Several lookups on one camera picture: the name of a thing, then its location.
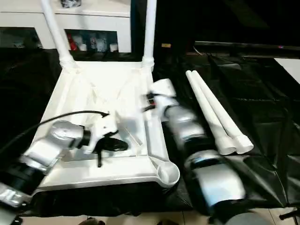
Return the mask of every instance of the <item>white cabinet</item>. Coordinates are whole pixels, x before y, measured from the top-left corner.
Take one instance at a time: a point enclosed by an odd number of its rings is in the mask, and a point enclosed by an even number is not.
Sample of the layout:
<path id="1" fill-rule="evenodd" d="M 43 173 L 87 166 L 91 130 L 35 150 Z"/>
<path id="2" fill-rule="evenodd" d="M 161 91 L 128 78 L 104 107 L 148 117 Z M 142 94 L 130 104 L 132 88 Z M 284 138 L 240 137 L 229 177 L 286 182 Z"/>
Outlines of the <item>white cabinet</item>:
<path id="1" fill-rule="evenodd" d="M 130 0 L 83 0 L 81 7 L 69 9 L 62 8 L 60 0 L 52 0 L 52 7 L 67 45 L 65 30 L 97 34 L 113 31 L 116 32 L 119 52 L 131 52 Z M 55 48 L 40 0 L 1 2 L 0 27 L 34 28 L 44 49 Z"/>

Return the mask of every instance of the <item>robotic arm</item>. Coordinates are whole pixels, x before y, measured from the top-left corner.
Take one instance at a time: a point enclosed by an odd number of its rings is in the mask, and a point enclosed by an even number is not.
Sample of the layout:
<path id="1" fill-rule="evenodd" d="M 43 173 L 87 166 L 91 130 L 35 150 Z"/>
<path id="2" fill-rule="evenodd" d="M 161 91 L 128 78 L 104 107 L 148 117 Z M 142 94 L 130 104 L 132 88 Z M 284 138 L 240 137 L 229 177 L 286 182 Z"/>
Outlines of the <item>robotic arm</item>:
<path id="1" fill-rule="evenodd" d="M 111 115 L 98 116 L 90 127 L 65 120 L 54 122 L 45 137 L 35 141 L 9 168 L 1 171 L 0 225 L 15 221 L 20 208 L 29 202 L 43 178 L 67 151 L 78 148 L 85 154 L 97 153 L 101 167 L 102 150 L 126 150 L 126 142 L 111 138 L 117 132 Z"/>
<path id="2" fill-rule="evenodd" d="M 155 82 L 151 88 L 157 112 L 170 128 L 188 177 L 201 191 L 214 223 L 221 225 L 270 225 L 259 214 L 237 208 L 233 202 L 245 196 L 242 181 L 228 161 L 205 145 L 207 135 L 196 115 L 181 106 L 169 79 Z M 199 150 L 199 143 L 204 143 Z"/>

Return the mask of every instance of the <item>white plastic tray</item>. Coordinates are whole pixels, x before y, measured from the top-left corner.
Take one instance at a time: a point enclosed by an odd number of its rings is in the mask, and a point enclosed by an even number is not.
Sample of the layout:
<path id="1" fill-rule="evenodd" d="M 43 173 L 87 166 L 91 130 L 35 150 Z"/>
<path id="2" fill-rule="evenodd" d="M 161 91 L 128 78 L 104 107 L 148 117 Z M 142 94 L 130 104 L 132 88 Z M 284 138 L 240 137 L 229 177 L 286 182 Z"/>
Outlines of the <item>white plastic tray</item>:
<path id="1" fill-rule="evenodd" d="M 120 133 L 129 144 L 124 152 L 103 152 L 102 167 L 96 155 L 73 150 L 43 180 L 39 191 L 155 181 L 165 188 L 176 184 L 180 172 L 170 162 L 160 118 L 142 113 L 142 94 L 153 82 L 150 68 L 140 62 L 76 62 L 81 68 L 63 69 L 42 120 L 79 110 L 115 113 Z M 91 123 L 93 116 L 62 118 L 75 124 Z M 41 126 L 34 140 L 44 136 L 51 123 Z"/>

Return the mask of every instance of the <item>black plastic sheet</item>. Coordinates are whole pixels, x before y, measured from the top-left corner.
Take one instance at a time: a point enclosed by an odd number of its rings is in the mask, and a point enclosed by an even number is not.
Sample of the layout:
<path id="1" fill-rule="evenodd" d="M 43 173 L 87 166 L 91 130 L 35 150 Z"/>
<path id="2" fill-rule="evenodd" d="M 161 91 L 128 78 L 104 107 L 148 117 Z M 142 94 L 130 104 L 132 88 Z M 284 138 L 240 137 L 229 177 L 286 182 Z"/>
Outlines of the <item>black plastic sheet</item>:
<path id="1" fill-rule="evenodd" d="M 72 54 L 76 60 L 141 59 L 132 54 Z M 0 57 L 2 129 L 6 131 L 1 137 L 2 146 L 24 128 L 40 121 L 60 67 L 55 50 L 0 50 Z M 253 142 L 255 148 L 251 152 L 228 156 L 247 192 L 246 199 L 238 204 L 246 208 L 300 205 L 300 86 L 280 65 L 273 59 L 181 58 L 167 54 L 160 54 L 155 63 L 154 80 L 170 78 L 179 101 L 197 112 L 199 121 L 208 128 L 185 76 L 186 70 L 197 70 Z M 176 145 L 165 125 L 164 133 L 169 157 L 181 168 Z M 33 135 L 29 134 L 13 148 L 26 149 Z M 48 191 L 34 196 L 25 215 L 137 215 L 146 211 L 191 210 L 192 202 L 205 213 L 205 203 L 190 199 L 190 189 L 181 177 L 171 189 L 147 182 Z"/>

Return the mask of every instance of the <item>floor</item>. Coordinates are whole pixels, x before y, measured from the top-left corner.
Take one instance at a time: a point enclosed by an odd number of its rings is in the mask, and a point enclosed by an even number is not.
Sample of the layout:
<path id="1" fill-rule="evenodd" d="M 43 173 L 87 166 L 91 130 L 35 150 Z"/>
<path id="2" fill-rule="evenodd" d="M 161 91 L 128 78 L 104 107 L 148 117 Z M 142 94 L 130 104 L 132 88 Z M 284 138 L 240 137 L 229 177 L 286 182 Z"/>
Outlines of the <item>floor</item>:
<path id="1" fill-rule="evenodd" d="M 294 225 L 293 218 L 281 221 L 280 214 L 292 211 L 293 208 L 286 209 L 255 209 L 272 225 Z M 121 215 L 118 217 L 94 217 L 104 221 L 107 225 L 157 225 L 162 219 L 170 219 L 179 225 L 206 225 L 208 217 L 200 215 L 196 212 L 164 212 L 164 213 L 143 213 L 138 217 Z M 77 225 L 87 219 L 87 216 L 79 217 L 25 217 L 23 225 Z"/>

